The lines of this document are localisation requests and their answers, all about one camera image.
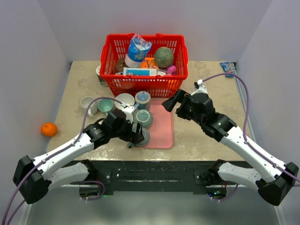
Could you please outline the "grey blue mug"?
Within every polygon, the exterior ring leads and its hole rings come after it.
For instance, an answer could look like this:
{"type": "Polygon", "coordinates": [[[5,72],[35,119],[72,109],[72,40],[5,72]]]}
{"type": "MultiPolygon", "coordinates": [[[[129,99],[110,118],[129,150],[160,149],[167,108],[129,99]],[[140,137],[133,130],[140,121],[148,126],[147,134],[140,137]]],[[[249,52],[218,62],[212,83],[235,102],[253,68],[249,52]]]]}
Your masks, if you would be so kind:
{"type": "Polygon", "coordinates": [[[139,148],[141,148],[141,147],[145,147],[149,143],[149,141],[150,141],[150,133],[149,133],[149,131],[147,129],[142,128],[142,135],[144,137],[143,141],[141,141],[138,144],[133,144],[133,143],[129,142],[127,144],[127,147],[128,148],[133,148],[133,147],[139,147],[139,148]]]}

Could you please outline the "dark red mug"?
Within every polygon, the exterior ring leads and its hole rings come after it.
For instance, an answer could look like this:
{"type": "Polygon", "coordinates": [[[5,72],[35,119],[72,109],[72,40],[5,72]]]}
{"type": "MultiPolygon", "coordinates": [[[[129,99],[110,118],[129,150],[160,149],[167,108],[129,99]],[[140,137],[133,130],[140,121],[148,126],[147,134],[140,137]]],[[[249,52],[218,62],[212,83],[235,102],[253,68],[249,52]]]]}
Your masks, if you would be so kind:
{"type": "MultiPolygon", "coordinates": [[[[126,106],[135,104],[135,98],[131,94],[128,94],[128,93],[119,94],[115,99],[124,103],[126,106]]],[[[115,107],[117,109],[122,110],[124,108],[120,103],[118,103],[116,101],[114,103],[115,103],[115,107]]]]}

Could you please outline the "small green mug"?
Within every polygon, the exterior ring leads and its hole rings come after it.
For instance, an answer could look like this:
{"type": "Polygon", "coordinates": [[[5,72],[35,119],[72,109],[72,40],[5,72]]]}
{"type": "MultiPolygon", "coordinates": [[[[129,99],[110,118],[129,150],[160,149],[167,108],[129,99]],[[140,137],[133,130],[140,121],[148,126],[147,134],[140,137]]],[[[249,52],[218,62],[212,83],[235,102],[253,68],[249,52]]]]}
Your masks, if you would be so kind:
{"type": "Polygon", "coordinates": [[[108,115],[109,112],[113,110],[113,101],[110,99],[101,99],[98,104],[99,111],[103,112],[105,115],[108,115]]]}

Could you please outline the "white speckled mug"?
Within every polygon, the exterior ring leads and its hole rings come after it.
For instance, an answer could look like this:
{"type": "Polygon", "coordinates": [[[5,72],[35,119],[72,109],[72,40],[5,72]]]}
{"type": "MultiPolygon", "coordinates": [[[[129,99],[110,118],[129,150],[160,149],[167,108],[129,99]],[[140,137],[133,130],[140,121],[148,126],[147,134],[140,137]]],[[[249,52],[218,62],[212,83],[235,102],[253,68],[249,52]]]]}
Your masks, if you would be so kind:
{"type": "Polygon", "coordinates": [[[84,110],[88,110],[87,114],[89,117],[93,117],[98,112],[98,105],[97,102],[94,101],[95,99],[90,96],[86,96],[81,99],[80,105],[84,110]]]}

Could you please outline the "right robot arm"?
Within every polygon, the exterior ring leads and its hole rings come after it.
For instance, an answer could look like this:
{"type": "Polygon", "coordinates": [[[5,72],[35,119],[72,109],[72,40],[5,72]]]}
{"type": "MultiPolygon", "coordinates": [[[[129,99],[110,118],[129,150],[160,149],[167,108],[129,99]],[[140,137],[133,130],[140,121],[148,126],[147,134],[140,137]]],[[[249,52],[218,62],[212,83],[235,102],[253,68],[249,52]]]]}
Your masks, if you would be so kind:
{"type": "Polygon", "coordinates": [[[232,119],[216,112],[208,94],[188,94],[179,89],[162,106],[171,112],[177,103],[180,104],[176,109],[178,117],[194,121],[207,136],[232,149],[251,165],[246,169],[218,160],[209,172],[212,183],[238,183],[256,190],[271,205],[281,204],[296,182],[299,171],[296,164],[277,159],[249,139],[232,119]]]}

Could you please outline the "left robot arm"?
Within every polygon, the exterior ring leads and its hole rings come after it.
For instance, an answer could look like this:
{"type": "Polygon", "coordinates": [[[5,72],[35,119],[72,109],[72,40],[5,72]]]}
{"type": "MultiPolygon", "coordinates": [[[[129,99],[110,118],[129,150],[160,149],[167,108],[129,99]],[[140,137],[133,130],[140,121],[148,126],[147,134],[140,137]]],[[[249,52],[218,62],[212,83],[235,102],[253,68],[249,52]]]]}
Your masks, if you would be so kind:
{"type": "Polygon", "coordinates": [[[143,125],[114,110],[105,118],[83,128],[69,142],[33,159],[22,157],[16,166],[13,182],[28,204],[41,200],[51,189],[67,183],[84,181],[92,184],[97,172],[84,163],[66,167],[73,159],[109,143],[113,138],[139,144],[144,140],[143,125]]]}

